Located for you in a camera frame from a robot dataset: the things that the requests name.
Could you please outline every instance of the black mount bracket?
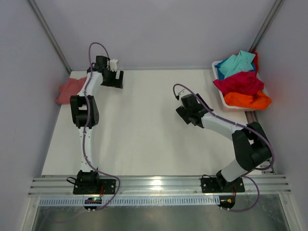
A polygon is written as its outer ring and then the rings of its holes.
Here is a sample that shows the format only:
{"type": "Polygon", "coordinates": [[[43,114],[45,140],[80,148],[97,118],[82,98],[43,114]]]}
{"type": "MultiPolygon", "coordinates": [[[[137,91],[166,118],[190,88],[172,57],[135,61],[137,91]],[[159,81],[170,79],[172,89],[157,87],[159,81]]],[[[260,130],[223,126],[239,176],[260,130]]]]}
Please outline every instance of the black mount bracket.
{"type": "Polygon", "coordinates": [[[245,192],[245,187],[242,178],[237,178],[231,182],[230,187],[221,188],[221,185],[218,182],[217,177],[204,177],[204,175],[200,178],[201,181],[201,189],[202,193],[232,193],[238,192],[243,193],[245,192]]]}
{"type": "Polygon", "coordinates": [[[74,184],[74,195],[104,194],[113,195],[116,189],[115,179],[100,179],[95,171],[83,172],[80,170],[74,184]]]}
{"type": "Polygon", "coordinates": [[[114,88],[123,88],[123,71],[120,72],[117,78],[116,71],[110,71],[110,68],[107,65],[107,62],[110,59],[105,56],[96,56],[96,62],[92,63],[93,71],[100,72],[103,76],[103,86],[114,87],[114,88]]]}

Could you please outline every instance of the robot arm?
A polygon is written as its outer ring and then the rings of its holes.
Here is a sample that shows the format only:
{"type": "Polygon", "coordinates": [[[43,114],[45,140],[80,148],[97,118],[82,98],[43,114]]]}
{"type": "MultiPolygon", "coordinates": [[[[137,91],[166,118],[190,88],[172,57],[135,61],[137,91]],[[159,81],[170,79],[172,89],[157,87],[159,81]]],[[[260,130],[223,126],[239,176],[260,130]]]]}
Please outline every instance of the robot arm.
{"type": "MultiPolygon", "coordinates": [[[[235,181],[242,175],[252,171],[264,161],[271,158],[271,153],[267,145],[255,134],[226,121],[217,119],[208,113],[199,104],[197,99],[185,89],[179,92],[179,98],[181,99],[182,106],[177,108],[176,111],[186,124],[192,123],[195,126],[213,130],[233,142],[235,159],[216,174],[216,183],[222,192],[230,191],[235,181]]],[[[253,122],[247,126],[266,138],[259,123],[253,122]]]]}
{"type": "MultiPolygon", "coordinates": [[[[80,141],[81,141],[81,150],[83,149],[83,134],[84,134],[84,126],[87,122],[88,118],[88,110],[90,110],[90,122],[88,126],[85,128],[85,152],[88,156],[88,160],[92,163],[92,165],[97,168],[97,161],[94,160],[94,141],[93,141],[93,133],[96,129],[96,125],[99,122],[99,111],[95,102],[94,95],[101,85],[123,88],[123,71],[116,70],[116,62],[117,60],[108,60],[107,57],[97,56],[96,63],[92,67],[92,77],[90,73],[90,68],[87,70],[87,79],[85,84],[83,85],[81,91],[75,95],[71,96],[70,104],[72,111],[72,118],[74,124],[78,127],[80,141]],[[87,88],[87,98],[90,102],[90,109],[87,107],[87,102],[85,98],[85,88],[87,88]]],[[[86,163],[83,156],[83,150],[81,151],[82,159],[80,170],[83,172],[90,172],[93,169],[86,163]]]]}

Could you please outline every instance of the magenta cloth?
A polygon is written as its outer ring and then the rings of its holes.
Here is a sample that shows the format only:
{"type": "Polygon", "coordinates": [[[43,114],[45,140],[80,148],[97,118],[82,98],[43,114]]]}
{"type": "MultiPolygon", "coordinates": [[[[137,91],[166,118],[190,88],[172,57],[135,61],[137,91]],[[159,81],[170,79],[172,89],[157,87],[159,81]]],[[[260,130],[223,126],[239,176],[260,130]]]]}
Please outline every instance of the magenta cloth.
{"type": "Polygon", "coordinates": [[[69,104],[72,95],[77,95],[86,82],[87,77],[81,79],[68,78],[67,82],[59,86],[60,96],[56,99],[58,104],[69,104]]]}
{"type": "Polygon", "coordinates": [[[264,83],[257,79],[255,72],[242,71],[224,80],[214,80],[215,86],[222,92],[223,96],[229,92],[237,92],[243,95],[255,95],[264,88],[264,83]]]}

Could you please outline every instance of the orange cloth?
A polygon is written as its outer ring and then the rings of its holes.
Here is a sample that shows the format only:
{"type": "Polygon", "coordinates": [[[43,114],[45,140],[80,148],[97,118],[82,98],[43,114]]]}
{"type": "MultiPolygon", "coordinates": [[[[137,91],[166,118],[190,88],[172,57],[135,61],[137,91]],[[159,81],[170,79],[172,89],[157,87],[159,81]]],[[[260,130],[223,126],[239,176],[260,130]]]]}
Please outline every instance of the orange cloth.
{"type": "Polygon", "coordinates": [[[224,99],[229,106],[248,107],[257,110],[265,110],[271,103],[271,99],[260,90],[254,96],[229,92],[224,99]]]}

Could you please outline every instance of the white wall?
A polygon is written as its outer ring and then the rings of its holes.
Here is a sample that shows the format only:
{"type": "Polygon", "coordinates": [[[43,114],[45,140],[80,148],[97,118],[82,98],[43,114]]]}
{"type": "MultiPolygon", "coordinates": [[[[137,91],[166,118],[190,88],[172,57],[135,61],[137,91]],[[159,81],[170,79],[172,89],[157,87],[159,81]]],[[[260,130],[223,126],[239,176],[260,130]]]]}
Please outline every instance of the white wall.
{"type": "Polygon", "coordinates": [[[21,225],[40,174],[68,74],[25,0],[0,2],[0,226],[21,225]]]}
{"type": "MultiPolygon", "coordinates": [[[[73,70],[101,42],[122,68],[202,68],[249,49],[273,0],[37,0],[73,70]]],[[[93,56],[102,54],[102,49],[93,56]]]]}
{"type": "Polygon", "coordinates": [[[277,155],[276,170],[285,173],[308,220],[308,1],[285,1],[259,52],[259,71],[272,105],[258,112],[277,155]]]}

